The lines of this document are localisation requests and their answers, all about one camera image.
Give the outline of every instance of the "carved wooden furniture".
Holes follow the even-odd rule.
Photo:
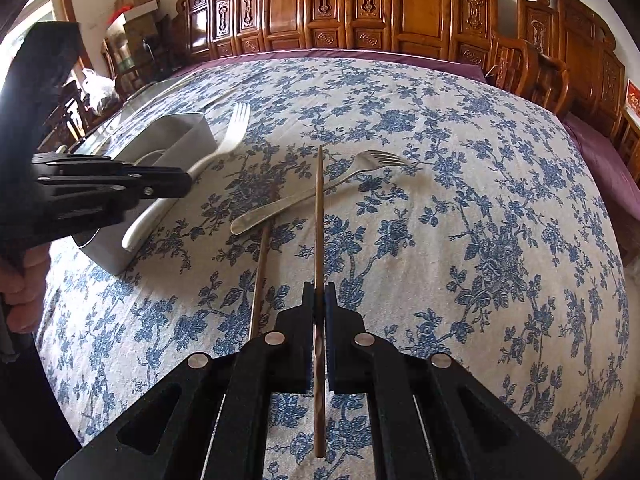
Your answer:
[[[620,130],[611,140],[633,180],[640,183],[640,127],[626,109],[622,111],[620,123]]]
[[[540,52],[537,54],[538,73],[529,100],[551,110],[562,121],[574,102],[569,68],[557,57],[545,56]]]
[[[175,4],[182,15],[186,42],[185,53],[191,62],[210,59],[210,19],[212,11],[209,0],[178,0]]]
[[[607,23],[579,0],[518,0],[518,37],[571,72],[572,111],[607,137],[620,127],[625,67]]]
[[[506,38],[494,32],[489,62],[494,86],[525,99],[531,98],[539,67],[538,51],[529,41]]]
[[[362,48],[488,67],[497,0],[178,0],[189,62]]]

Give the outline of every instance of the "table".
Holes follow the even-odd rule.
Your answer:
[[[578,466],[618,446],[634,398],[625,280],[606,209],[555,116],[488,85],[357,59],[261,60],[200,70],[124,121],[108,155],[164,114],[252,120],[118,277],[54,244],[37,344],[82,443],[179,361],[246,341],[259,232],[230,220],[313,186],[357,152],[408,168],[362,174],[325,199],[325,278],[338,303],[403,352],[447,352]],[[262,330],[313,275],[312,201],[276,219]],[[328,394],[328,455],[312,458],[309,396],[273,397],[265,478],[372,478],[364,396]]]

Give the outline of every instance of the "wooden door frame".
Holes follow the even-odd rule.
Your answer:
[[[76,13],[74,12],[74,4],[71,0],[60,0],[60,2],[62,3],[62,11],[64,13],[64,19],[67,22],[76,22]],[[82,42],[82,47],[81,47],[81,51],[80,51],[80,57],[78,58],[78,64],[80,65],[81,70],[79,71],[80,73],[82,73],[82,70],[85,68],[91,68],[93,69],[93,64],[91,63],[91,59],[89,59],[89,55],[86,51],[86,48],[84,47],[84,42]]]

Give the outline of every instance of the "screw head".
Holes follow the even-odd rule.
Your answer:
[[[191,368],[203,368],[207,365],[208,362],[209,362],[209,356],[201,353],[192,354],[187,359],[187,364]]]
[[[360,332],[356,337],[353,338],[356,345],[359,346],[371,346],[376,342],[376,338],[373,334],[368,332]]]
[[[264,336],[264,342],[267,345],[281,345],[284,343],[284,334],[282,332],[269,332],[266,336]]]
[[[431,356],[431,364],[436,368],[449,368],[451,366],[451,357],[447,354],[434,354]]]

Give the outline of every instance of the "window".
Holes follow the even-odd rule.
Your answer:
[[[36,22],[63,20],[60,0],[29,0],[15,20],[13,27],[0,43],[0,89],[4,84],[9,66],[20,49],[24,37]]]

